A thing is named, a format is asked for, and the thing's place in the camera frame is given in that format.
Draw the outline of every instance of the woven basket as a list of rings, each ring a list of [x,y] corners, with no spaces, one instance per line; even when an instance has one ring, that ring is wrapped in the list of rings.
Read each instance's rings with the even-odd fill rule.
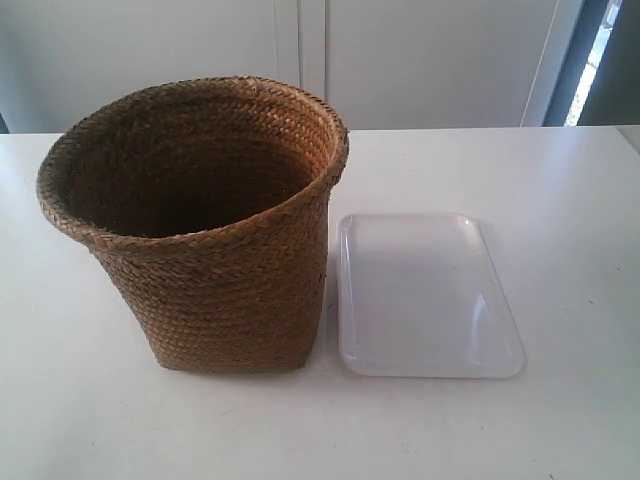
[[[38,197],[100,261],[162,366],[290,370],[315,340],[327,204],[347,153],[336,113],[297,88],[171,83],[60,138]]]

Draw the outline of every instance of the white plastic tray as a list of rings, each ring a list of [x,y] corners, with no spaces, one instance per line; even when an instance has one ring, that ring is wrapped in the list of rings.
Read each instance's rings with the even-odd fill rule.
[[[477,223],[462,215],[340,222],[340,353],[363,375],[506,378],[524,350]]]

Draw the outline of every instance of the basket rim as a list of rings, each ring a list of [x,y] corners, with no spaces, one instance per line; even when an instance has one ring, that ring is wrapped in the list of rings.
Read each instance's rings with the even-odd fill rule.
[[[247,86],[268,88],[274,94],[288,94],[314,110],[328,122],[332,138],[327,166],[302,190],[282,203],[250,217],[222,227],[198,232],[180,233],[166,237],[122,235],[101,229],[92,223],[71,215],[65,208],[60,193],[53,187],[54,163],[59,158],[75,156],[70,146],[88,135],[106,133],[123,116],[131,115],[131,106],[140,97],[159,95],[165,90],[175,93],[226,85],[229,88]],[[206,247],[213,251],[232,250],[252,242],[256,237],[268,236],[275,225],[293,216],[319,196],[327,193],[340,179],[349,153],[348,130],[333,108],[315,95],[298,87],[276,80],[256,76],[211,77],[170,82],[132,92],[95,113],[85,117],[63,134],[51,147],[38,170],[37,196],[44,216],[61,232],[84,244],[91,250],[120,255],[178,255],[188,254]]]

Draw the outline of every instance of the wicker basket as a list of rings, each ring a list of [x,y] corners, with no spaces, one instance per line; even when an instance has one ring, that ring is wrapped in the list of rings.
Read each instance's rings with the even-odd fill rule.
[[[171,83],[60,138],[38,197],[100,261],[162,366],[282,371],[315,340],[327,204],[347,153],[336,113],[297,88]]]

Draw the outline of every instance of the table surface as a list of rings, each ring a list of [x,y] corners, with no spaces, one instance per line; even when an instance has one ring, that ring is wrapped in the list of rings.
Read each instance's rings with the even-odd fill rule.
[[[614,128],[352,132],[309,364],[250,376],[156,365],[40,215],[55,138],[0,136],[0,477],[640,478],[640,155]],[[341,364],[336,222],[432,212],[480,222],[527,355],[513,379]]]

